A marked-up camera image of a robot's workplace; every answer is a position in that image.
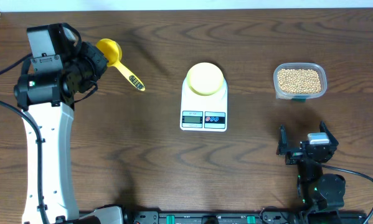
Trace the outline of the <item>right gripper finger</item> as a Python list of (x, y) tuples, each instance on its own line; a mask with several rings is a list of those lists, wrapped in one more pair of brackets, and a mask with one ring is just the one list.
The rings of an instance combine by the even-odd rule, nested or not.
[(330, 145), (338, 145), (337, 139), (331, 134), (324, 121), (320, 122), (319, 130), (327, 135)]
[(288, 138), (286, 135), (285, 126), (280, 126), (280, 140), (278, 142), (278, 155), (286, 154), (288, 150)]

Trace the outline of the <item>yellow measuring scoop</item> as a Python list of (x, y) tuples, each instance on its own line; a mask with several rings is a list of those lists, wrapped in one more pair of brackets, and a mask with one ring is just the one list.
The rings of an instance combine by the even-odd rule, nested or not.
[(130, 69), (121, 63), (123, 52), (117, 42), (111, 39), (101, 39), (97, 42), (96, 47), (108, 60), (108, 67), (115, 67), (137, 90), (146, 90), (144, 83)]

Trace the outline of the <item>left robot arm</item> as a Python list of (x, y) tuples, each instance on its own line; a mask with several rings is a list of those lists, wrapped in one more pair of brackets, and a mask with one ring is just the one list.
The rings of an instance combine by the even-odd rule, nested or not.
[(30, 27), (27, 36), (32, 53), (14, 86), (27, 134), (27, 198), (22, 222), (124, 223), (119, 205), (80, 213), (72, 182), (74, 96), (97, 91), (107, 59), (67, 23)]

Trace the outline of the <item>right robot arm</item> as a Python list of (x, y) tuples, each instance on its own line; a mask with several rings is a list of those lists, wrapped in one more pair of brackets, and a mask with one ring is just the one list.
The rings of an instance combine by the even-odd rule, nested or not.
[(344, 206), (345, 178), (337, 174), (324, 174), (323, 165), (329, 161), (339, 143), (322, 121), (318, 133), (308, 134), (298, 147), (289, 146), (284, 125), (280, 126), (277, 154), (285, 157), (286, 165), (298, 168), (297, 191), (304, 203), (298, 212), (301, 223), (309, 223), (309, 216), (317, 214), (327, 219), (326, 214)]

